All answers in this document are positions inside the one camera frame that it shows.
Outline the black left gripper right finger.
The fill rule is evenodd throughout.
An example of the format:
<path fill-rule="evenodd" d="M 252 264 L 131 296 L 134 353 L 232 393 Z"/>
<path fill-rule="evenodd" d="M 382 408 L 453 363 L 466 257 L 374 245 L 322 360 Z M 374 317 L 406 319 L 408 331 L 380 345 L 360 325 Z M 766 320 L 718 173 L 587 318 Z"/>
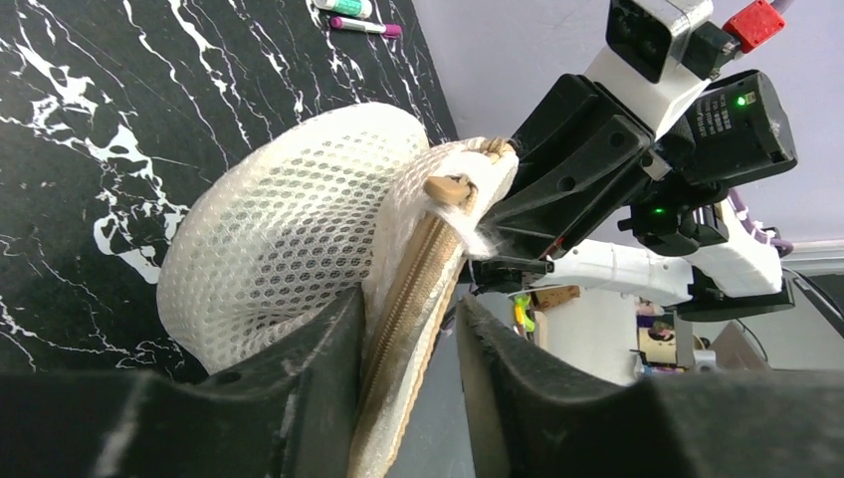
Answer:
<path fill-rule="evenodd" d="M 517 336 L 476 299 L 456 337 L 479 477 L 839 477 L 843 376 L 675 374 L 619 386 Z"/>

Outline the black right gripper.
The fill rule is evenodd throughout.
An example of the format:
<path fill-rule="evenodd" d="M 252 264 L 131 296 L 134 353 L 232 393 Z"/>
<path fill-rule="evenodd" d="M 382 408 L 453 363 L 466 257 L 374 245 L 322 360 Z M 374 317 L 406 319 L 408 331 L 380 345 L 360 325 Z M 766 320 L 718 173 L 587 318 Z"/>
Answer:
<path fill-rule="evenodd" d="M 512 135 L 520 164 L 510 191 L 480 223 L 497 248 L 494 261 L 561 257 L 645 189 L 650 176 L 634 157 L 570 157 L 614 117 L 652 143 L 653 129 L 603 85 L 563 74 L 550 87 Z M 788 116 L 759 70 L 708 86 L 654 151 L 670 171 L 618 223 L 647 248 L 727 242 L 718 204 L 732 189 L 797 164 Z"/>

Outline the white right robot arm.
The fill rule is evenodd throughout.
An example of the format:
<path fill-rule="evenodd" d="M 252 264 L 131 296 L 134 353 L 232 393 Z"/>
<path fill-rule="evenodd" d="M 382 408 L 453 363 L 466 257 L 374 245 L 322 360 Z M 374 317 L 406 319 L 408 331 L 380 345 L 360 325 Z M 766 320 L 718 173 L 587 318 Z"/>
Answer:
<path fill-rule="evenodd" d="M 576 285 L 699 323 L 793 307 L 777 230 L 753 224 L 735 199 L 737 186 L 797 163 L 765 73 L 706 87 L 662 137 L 602 85 L 565 74 L 515 139 L 516 179 L 482 222 L 502 249 L 462 275 L 482 291 Z"/>

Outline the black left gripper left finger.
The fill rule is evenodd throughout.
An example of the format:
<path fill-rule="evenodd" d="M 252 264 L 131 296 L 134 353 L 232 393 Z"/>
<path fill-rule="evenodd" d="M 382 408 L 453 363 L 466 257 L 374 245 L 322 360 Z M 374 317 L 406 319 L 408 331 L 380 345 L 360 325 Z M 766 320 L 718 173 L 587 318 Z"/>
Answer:
<path fill-rule="evenodd" d="M 362 293 L 198 384 L 151 371 L 5 374 L 5 477 L 343 477 Z"/>

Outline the white mesh laundry bag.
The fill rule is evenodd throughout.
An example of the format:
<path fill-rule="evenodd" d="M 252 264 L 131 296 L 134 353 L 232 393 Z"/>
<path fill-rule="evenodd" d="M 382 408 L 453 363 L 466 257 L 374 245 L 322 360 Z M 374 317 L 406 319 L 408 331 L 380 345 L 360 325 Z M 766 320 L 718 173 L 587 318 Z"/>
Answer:
<path fill-rule="evenodd" d="M 308 119 L 192 206 L 161 266 L 161 323 L 216 373 L 360 285 L 362 389 L 349 473 L 383 477 L 465 263 L 496 254 L 479 224 L 518 165 L 503 138 L 432 145 L 416 117 L 383 103 Z"/>

